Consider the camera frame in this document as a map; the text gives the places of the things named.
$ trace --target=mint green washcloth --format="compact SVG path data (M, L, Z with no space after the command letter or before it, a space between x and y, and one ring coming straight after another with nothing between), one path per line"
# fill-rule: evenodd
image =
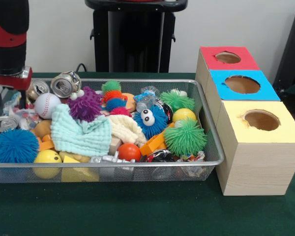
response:
M55 107L52 115L51 137L57 151L83 156L107 155L112 140L112 127L104 116L92 122L75 121L66 104Z

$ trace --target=red square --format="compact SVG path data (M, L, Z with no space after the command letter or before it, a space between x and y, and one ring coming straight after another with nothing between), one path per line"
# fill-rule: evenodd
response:
M245 47L201 47L209 70L260 70Z

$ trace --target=metal basket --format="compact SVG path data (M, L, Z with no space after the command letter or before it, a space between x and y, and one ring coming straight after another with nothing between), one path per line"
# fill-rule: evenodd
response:
M82 79L83 86L100 90L109 79ZM199 114L199 124L207 134L204 149L205 162L170 162L170 163L59 163L59 164L15 164L0 163L0 183L31 182L84 182L84 181L186 181L206 180L216 165L224 160L219 137L217 135L203 90L194 80L160 79L120 79L122 92L139 94L146 86L155 86L160 92L179 89L186 91L195 99L195 114ZM7 101L12 91L4 89L2 96ZM38 177L51 172L57 175L51 179Z

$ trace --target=wooden box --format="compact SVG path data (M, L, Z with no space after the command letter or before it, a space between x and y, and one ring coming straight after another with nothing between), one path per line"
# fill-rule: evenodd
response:
M284 195L295 172L295 121L279 101L222 101L224 195Z
M211 70L206 99L215 124L221 100L280 101L270 82L259 70Z
M210 70L260 70L245 47L201 47L196 80L207 92Z

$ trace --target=blue square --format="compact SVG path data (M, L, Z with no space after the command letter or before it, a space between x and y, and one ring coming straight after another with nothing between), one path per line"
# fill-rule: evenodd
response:
M210 72L218 94L223 100L280 101L272 85L260 70L211 70ZM225 81L227 78L235 76L248 77L254 80L259 84L260 89L254 93L233 91Z

